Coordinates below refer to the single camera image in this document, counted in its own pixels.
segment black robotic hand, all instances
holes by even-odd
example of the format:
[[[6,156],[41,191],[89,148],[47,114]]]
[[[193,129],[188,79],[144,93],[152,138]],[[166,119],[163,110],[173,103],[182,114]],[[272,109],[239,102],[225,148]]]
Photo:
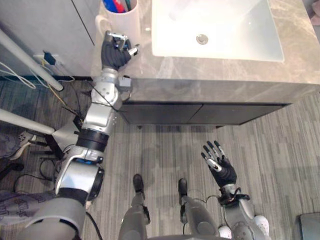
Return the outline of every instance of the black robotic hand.
[[[236,184],[236,171],[226,157],[225,152],[221,148],[220,144],[217,141],[214,141],[218,151],[210,141],[207,141],[207,144],[212,151],[209,150],[206,145],[204,145],[203,148],[207,152],[208,156],[206,156],[203,152],[201,153],[201,156],[208,164],[216,183],[220,188],[228,184]]]
[[[118,70],[123,67],[133,55],[138,53],[138,48],[131,49],[127,36],[106,31],[101,49],[102,68],[109,67]]]

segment white mug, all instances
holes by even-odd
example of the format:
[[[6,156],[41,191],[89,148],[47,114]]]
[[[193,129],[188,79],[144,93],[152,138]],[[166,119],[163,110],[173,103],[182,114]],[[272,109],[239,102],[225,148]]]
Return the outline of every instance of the white mug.
[[[117,34],[125,34],[128,36],[131,46],[140,43],[140,18],[139,18],[139,2],[138,0],[131,0],[132,9],[124,13],[116,13],[105,9],[107,17],[97,15],[95,17],[95,26],[102,37],[108,29],[102,30],[101,22],[106,21],[110,24],[111,31]]]

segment power outlet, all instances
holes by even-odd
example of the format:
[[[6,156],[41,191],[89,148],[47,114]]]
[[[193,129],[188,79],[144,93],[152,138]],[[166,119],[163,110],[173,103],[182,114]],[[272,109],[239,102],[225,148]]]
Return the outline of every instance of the power outlet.
[[[62,61],[62,59],[60,58],[60,56],[58,54],[52,54],[52,57],[54,57],[54,59],[63,64],[64,62]],[[34,60],[39,63],[42,64],[42,62],[44,63],[44,65],[50,65],[46,60],[45,60],[45,55],[44,54],[36,54],[33,55]]]

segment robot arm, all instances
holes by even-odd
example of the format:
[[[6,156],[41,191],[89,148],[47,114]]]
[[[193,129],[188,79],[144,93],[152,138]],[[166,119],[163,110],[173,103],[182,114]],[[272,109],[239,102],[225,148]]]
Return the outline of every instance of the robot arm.
[[[236,186],[237,174],[224,150],[217,141],[214,141],[216,147],[210,141],[207,144],[211,150],[204,145],[208,156],[203,152],[201,156],[220,187],[221,197],[218,201],[224,208],[224,218],[232,231],[233,239],[265,240],[266,236],[254,221],[255,213],[250,197],[242,194],[240,187]]]
[[[55,183],[56,198],[47,202],[22,230],[17,239],[80,239],[85,220],[85,203],[96,198],[104,179],[100,167],[122,106],[121,92],[131,80],[119,77],[118,69],[138,53],[125,35],[107,31],[101,51],[102,74],[93,80],[92,103],[77,142],[63,157]]]

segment gray cabinet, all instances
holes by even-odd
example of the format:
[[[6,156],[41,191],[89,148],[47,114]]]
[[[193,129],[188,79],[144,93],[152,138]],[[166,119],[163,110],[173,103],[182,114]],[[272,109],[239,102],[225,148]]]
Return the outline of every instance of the gray cabinet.
[[[0,0],[1,29],[31,57],[58,55],[74,76],[89,76],[101,0]],[[0,44],[0,61],[20,75],[29,68]]]
[[[284,106],[285,104],[130,102],[125,103],[120,110],[128,123],[135,125],[240,125]]]
[[[144,124],[186,124],[201,104],[125,104],[122,116],[130,123]]]
[[[204,104],[188,124],[240,125],[283,106],[283,104]]]

